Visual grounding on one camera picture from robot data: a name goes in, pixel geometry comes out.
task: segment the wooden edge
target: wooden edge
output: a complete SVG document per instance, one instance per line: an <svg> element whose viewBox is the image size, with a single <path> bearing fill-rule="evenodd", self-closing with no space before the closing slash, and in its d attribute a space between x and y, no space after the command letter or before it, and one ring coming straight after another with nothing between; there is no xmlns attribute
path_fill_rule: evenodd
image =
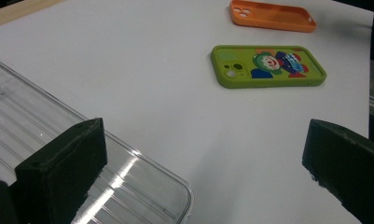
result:
<svg viewBox="0 0 374 224"><path fill-rule="evenodd" d="M2 7L0 8L0 25L62 1L63 0L24 0L7 7Z"/></svg>

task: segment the cartoon print on phone case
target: cartoon print on phone case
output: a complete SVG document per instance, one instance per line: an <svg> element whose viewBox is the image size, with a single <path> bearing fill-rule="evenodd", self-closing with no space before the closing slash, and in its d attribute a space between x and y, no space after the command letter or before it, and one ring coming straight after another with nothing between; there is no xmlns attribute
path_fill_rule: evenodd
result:
<svg viewBox="0 0 374 224"><path fill-rule="evenodd" d="M282 74L282 69L289 73L288 77L306 77L301 73L307 73L309 69L300 61L301 58L296 53L278 51L273 56L270 52L263 51L253 57L257 68L251 70L251 78L273 78L273 75Z"/></svg>

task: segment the white tabletop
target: white tabletop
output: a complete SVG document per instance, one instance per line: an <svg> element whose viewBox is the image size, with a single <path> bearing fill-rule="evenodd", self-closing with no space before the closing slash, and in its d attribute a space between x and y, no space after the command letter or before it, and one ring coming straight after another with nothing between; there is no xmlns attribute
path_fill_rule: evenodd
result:
<svg viewBox="0 0 374 224"><path fill-rule="evenodd" d="M188 223L359 223L301 158L310 119L367 136L373 13L270 2L308 9L316 30L237 26L229 0L65 0L0 26L0 61L184 178ZM209 58L223 44L301 45L327 79L225 89Z"/></svg>

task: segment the green phone case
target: green phone case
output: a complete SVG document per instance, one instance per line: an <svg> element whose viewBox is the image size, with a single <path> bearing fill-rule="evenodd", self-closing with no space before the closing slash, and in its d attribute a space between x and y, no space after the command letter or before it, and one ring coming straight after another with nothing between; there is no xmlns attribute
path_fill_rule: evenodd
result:
<svg viewBox="0 0 374 224"><path fill-rule="evenodd" d="M326 71L300 46L216 46L211 60L225 88L319 86Z"/></svg>

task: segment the phone case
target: phone case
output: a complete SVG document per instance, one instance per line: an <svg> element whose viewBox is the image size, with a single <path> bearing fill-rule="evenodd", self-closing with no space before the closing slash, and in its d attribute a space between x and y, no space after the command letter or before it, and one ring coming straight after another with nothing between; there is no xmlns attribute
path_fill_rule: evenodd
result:
<svg viewBox="0 0 374 224"><path fill-rule="evenodd" d="M302 7L289 7L250 1L231 1L230 15L238 25L312 32L317 24Z"/></svg>
<svg viewBox="0 0 374 224"><path fill-rule="evenodd" d="M211 60L225 88L319 86L326 71L300 46L216 46Z"/></svg>

